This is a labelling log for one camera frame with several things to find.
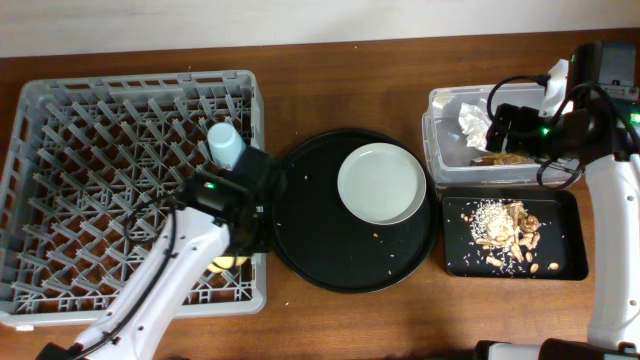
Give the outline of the gold brown snack wrapper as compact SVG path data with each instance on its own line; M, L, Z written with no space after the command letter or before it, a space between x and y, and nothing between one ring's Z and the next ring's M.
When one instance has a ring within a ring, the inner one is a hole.
M485 155L474 158L470 161L471 166L503 166L520 165L526 163L530 163L530 160L528 158L510 153Z

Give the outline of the white tissue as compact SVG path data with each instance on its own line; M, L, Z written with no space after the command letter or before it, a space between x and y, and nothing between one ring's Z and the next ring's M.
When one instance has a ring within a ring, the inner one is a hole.
M466 136L466 146L486 152L486 135L491 125L487 114L476 105L462 103L458 123Z

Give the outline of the light blue plastic cup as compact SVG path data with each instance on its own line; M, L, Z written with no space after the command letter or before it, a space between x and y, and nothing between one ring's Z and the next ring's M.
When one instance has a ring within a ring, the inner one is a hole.
M213 125L207 132L207 142L214 164L232 170L246 149L235 127L227 122Z

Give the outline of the yellow bowl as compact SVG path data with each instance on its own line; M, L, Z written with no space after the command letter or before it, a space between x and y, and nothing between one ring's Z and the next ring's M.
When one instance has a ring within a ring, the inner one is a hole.
M211 273L222 273L224 271L232 271L241 267L249 257L245 256L221 256L215 258L208 266L207 270Z

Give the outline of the rice and peanut food scraps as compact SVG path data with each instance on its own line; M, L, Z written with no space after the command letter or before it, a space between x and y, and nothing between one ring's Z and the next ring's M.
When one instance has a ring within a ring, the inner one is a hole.
M462 265L465 271L485 271L490 276L536 277L544 270L560 270L557 262L540 258L541 230L547 226L523 202L482 199L465 204Z

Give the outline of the white round plate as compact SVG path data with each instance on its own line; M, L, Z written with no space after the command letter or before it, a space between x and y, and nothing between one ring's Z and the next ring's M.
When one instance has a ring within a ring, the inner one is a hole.
M394 225L409 219L426 198L427 179L419 161L404 148L370 143L352 151L337 175L339 197L358 219Z

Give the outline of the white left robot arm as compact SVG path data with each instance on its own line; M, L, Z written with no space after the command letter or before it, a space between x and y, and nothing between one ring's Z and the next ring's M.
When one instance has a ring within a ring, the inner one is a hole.
M150 359L199 277L223 255L266 250L265 212L284 192L284 174L248 147L231 170L195 173L162 196L170 214L152 249L117 298L74 345L48 343L41 359Z

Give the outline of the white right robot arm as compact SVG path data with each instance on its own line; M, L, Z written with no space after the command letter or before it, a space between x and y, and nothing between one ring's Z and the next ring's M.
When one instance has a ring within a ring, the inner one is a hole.
M545 89L541 109L487 107L487 150L523 155L547 168L575 159L593 205L596 288L585 342L481 341L478 359L636 359L639 356L639 123L618 104L633 87L637 49L596 41L578 46L555 72L534 75Z

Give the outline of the clear plastic waste bin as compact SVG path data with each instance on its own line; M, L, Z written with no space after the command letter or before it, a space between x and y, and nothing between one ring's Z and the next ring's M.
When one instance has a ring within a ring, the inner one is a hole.
M486 111L490 85L437 88L429 94L422 117L423 147L428 171L440 189L450 186L535 186L537 163L516 165L474 165L485 155L467 145L459 124L461 107L476 106Z

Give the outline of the grey plastic dishwasher rack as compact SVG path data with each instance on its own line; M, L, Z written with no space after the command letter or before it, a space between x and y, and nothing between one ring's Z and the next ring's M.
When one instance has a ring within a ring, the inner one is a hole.
M1 322L88 324L145 260L155 198L212 173L216 123L264 145L247 70L50 79L21 90L1 175Z

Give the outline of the round black serving tray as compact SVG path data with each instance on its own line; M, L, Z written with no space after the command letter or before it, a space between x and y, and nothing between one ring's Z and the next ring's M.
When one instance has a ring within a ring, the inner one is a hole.
M429 255L441 225L431 178L417 212L394 225L358 219L339 197L339 167L358 147L392 143L382 133L341 129L316 135L283 156L287 186L271 207L273 248L306 281L338 293L388 288Z

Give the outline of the black rectangular tray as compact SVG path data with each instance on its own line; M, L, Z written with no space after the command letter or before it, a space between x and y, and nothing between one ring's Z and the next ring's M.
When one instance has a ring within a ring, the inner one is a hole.
M463 223L460 219L465 204L482 199L510 199L521 201L529 212L547 224L541 230L540 258L544 263L557 262L560 270L544 270L536 277L490 276L485 271L465 271L462 265ZM445 259L447 271L459 277L536 278L554 280L583 280L589 274L578 205L567 191L548 191L518 188L449 188L442 197L444 212Z

